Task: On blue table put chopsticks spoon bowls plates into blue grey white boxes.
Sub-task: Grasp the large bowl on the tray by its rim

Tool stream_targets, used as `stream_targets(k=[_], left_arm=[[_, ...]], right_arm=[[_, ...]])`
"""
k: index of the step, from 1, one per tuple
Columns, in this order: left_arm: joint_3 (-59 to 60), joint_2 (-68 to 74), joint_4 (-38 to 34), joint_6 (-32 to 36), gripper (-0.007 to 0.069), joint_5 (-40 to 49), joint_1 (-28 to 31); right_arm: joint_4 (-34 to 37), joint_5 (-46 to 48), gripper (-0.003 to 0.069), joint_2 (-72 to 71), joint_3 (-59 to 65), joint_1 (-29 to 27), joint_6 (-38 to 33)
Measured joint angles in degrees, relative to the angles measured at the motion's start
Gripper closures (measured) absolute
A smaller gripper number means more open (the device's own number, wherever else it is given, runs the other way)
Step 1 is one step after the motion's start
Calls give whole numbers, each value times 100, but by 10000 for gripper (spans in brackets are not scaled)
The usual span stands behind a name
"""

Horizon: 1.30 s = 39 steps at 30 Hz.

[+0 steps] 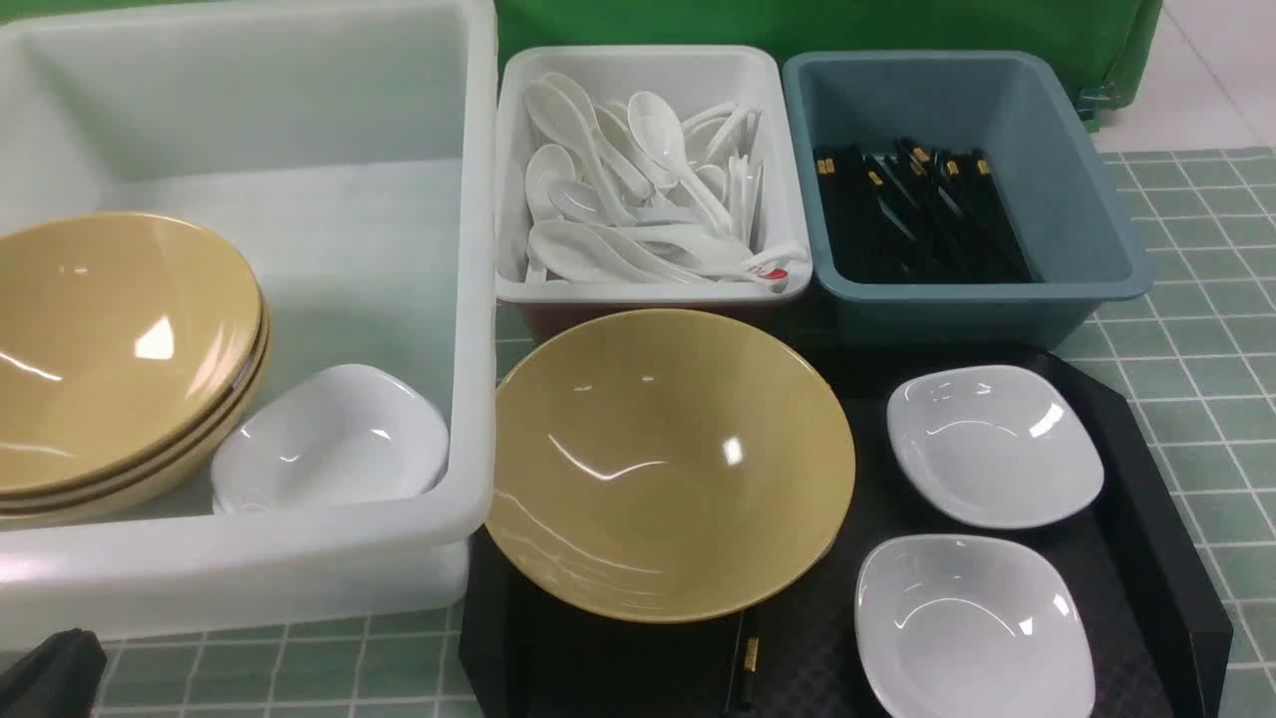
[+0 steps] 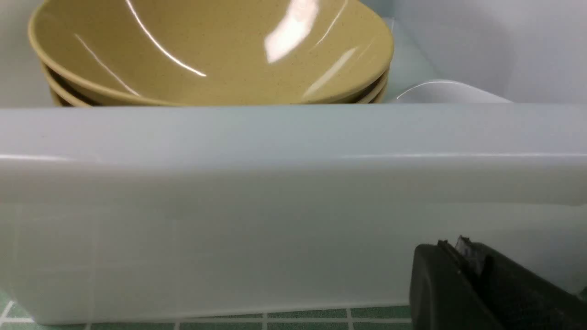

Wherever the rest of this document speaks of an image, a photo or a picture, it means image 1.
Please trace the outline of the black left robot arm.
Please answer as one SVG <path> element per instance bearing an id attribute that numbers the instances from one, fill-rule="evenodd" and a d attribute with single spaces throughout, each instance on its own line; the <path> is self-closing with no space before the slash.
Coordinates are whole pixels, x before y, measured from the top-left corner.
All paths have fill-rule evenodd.
<path id="1" fill-rule="evenodd" d="M 108 654 L 83 627 L 52 633 L 1 673 L 3 717 L 91 717 Z"/>

